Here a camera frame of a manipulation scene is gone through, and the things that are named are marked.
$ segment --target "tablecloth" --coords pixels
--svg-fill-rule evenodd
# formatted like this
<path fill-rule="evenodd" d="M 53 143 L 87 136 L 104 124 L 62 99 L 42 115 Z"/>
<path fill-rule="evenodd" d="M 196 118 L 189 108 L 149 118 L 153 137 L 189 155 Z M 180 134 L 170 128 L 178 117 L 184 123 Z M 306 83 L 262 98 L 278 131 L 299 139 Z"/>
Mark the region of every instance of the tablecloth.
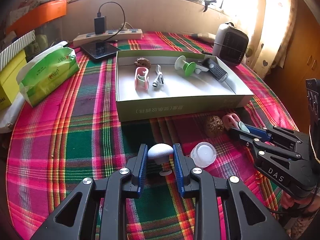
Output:
<path fill-rule="evenodd" d="M 119 41 L 115 45 L 122 50 L 212 50 L 190 36 L 160 32 L 144 33 L 142 40 Z M 12 134 L 7 197 L 12 223 L 23 239 L 30 239 L 82 178 L 101 179 L 123 168 L 141 143 L 149 147 L 180 143 L 188 155 L 197 143 L 207 141 L 218 155 L 205 170 L 217 177 L 239 176 L 266 206 L 278 208 L 281 190 L 255 171 L 248 149 L 231 141 L 226 133 L 211 139 L 203 131 L 208 115 L 222 117 L 229 112 L 257 127 L 297 129 L 280 100 L 250 68 L 233 68 L 254 93 L 243 108 L 120 123 L 115 100 L 115 58 L 94 63 L 81 51 L 76 57 L 80 70 L 37 107 L 25 104 Z M 174 168 L 172 159 L 164 168 Z M 218 204 L 225 238 L 220 200 Z M 192 199 L 179 196 L 174 173 L 147 177 L 142 197 L 127 200 L 128 239 L 193 239 L 194 215 Z"/>

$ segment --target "pink clip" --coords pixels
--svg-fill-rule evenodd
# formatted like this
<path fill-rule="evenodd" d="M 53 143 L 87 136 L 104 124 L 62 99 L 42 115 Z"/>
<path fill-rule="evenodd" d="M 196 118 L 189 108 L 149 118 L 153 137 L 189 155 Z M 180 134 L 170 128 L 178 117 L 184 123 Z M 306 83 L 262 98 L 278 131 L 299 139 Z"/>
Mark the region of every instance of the pink clip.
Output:
<path fill-rule="evenodd" d="M 238 123 L 240 122 L 240 118 L 235 113 L 226 114 L 222 117 L 222 122 L 224 128 L 228 131 L 231 127 L 235 127 L 239 129 Z"/>
<path fill-rule="evenodd" d="M 134 86 L 137 89 L 137 86 L 143 87 L 145 90 L 149 88 L 149 70 L 146 67 L 137 67 L 136 73 L 134 76 Z"/>

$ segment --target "power adapter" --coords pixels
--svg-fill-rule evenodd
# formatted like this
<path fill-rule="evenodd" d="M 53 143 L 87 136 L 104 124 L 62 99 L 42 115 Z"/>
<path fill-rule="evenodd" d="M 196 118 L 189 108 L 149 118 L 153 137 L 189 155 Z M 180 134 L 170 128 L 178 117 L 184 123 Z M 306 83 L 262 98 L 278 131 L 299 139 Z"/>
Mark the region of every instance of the power adapter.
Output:
<path fill-rule="evenodd" d="M 105 17 L 98 17 L 94 19 L 94 32 L 96 35 L 105 33 L 106 21 Z"/>

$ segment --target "black tablet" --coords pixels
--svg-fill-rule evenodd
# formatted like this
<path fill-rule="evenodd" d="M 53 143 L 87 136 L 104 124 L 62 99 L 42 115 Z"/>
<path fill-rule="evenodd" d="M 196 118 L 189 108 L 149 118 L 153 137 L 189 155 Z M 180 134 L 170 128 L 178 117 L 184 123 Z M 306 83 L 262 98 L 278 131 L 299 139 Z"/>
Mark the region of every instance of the black tablet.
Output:
<path fill-rule="evenodd" d="M 106 41 L 93 41 L 80 46 L 86 53 L 90 55 L 93 61 L 103 60 L 111 57 L 117 53 L 120 49 L 110 45 Z"/>

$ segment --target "patterned curtain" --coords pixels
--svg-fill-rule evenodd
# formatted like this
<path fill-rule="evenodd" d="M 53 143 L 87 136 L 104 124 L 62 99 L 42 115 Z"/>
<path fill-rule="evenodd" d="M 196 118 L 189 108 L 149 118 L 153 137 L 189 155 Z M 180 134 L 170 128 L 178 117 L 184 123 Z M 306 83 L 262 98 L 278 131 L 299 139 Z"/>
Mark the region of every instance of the patterned curtain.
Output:
<path fill-rule="evenodd" d="M 297 0 L 224 0 L 223 9 L 249 37 L 245 64 L 261 78 L 276 65 L 283 67 Z"/>

